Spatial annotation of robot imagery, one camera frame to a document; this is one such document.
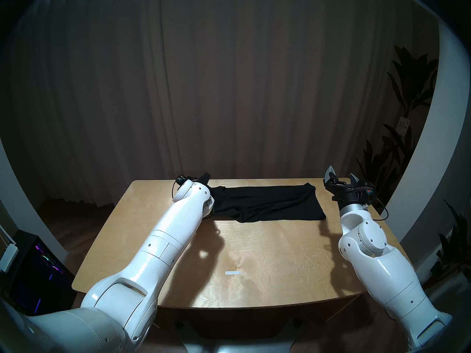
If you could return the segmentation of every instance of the brown curtain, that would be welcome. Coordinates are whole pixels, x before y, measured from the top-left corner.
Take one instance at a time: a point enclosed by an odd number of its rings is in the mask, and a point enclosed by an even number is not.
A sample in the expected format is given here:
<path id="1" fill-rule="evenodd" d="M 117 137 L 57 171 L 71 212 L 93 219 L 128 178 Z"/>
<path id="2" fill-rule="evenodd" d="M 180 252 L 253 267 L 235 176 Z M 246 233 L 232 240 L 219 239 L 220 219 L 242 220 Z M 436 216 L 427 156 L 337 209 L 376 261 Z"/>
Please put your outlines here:
<path id="1" fill-rule="evenodd" d="M 116 203 L 134 179 L 322 177 L 393 123 L 409 0 L 36 0 L 3 50 L 51 197 Z"/>

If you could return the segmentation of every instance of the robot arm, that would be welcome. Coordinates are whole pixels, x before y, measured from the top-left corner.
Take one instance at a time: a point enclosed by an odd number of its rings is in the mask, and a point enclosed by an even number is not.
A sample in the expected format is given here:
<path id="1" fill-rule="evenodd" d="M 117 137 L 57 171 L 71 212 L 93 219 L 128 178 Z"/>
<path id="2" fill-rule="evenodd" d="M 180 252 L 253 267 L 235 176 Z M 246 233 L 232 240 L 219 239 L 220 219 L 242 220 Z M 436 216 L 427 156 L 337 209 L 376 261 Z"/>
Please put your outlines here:
<path id="1" fill-rule="evenodd" d="M 25 335 L 59 352 L 133 352 L 141 345 L 154 321 L 163 284 L 213 209 L 206 185 L 181 177 L 176 182 L 181 187 L 173 204 L 131 262 L 97 282 L 79 309 L 21 317 L 7 306 Z"/>
<path id="2" fill-rule="evenodd" d="M 388 244 L 383 229 L 371 218 L 367 208 L 376 197 L 373 185 L 352 174 L 350 180 L 350 184 L 339 181 L 332 167 L 324 178 L 326 190 L 334 194 L 332 200 L 339 205 L 339 252 L 353 265 L 373 299 L 401 323 L 410 347 L 420 348 L 452 317 L 433 307 L 413 267 L 397 248 Z"/>

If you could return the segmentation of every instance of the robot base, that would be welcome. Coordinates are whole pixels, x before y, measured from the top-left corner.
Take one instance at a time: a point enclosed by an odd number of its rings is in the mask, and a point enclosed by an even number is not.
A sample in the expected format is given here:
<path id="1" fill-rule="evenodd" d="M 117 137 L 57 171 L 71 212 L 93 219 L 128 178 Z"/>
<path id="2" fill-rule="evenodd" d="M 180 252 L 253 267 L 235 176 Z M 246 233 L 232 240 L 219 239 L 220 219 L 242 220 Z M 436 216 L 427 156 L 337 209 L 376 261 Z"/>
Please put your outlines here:
<path id="1" fill-rule="evenodd" d="M 204 339 L 188 321 L 175 327 L 178 338 L 192 353 L 288 353 L 301 331 L 302 322 L 298 319 L 289 319 L 276 336 L 266 339 Z"/>

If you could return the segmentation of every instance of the wooden table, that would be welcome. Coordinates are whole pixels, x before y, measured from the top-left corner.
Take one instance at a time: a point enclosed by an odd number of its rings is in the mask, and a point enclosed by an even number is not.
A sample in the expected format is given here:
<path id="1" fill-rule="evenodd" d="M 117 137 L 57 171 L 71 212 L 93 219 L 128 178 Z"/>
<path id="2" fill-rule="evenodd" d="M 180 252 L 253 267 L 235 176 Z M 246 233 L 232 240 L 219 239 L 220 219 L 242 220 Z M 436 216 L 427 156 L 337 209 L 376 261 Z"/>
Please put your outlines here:
<path id="1" fill-rule="evenodd" d="M 158 304 L 180 308 L 245 308 L 305 304 L 360 294 L 366 289 L 337 249 L 342 235 L 337 203 L 322 179 L 211 180 L 210 186 L 316 187 L 323 221 L 203 220 L 160 292 Z M 83 261 L 72 287 L 95 282 L 131 261 L 171 205 L 172 180 L 134 181 L 116 205 Z M 370 206 L 373 218 L 378 213 Z M 385 222 L 389 244 L 404 250 Z M 226 275 L 226 271 L 240 274 Z"/>

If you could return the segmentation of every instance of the folded fabric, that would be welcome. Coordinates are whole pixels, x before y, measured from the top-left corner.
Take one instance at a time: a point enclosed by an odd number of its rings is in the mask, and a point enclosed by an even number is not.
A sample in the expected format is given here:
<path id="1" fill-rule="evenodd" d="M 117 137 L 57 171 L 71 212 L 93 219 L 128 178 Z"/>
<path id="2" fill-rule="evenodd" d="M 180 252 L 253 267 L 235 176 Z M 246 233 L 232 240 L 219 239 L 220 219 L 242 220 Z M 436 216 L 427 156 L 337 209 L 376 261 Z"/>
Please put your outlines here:
<path id="1" fill-rule="evenodd" d="M 213 214 L 241 223 L 268 220 L 324 220 L 316 188 L 302 186 L 209 188 L 214 198 Z"/>

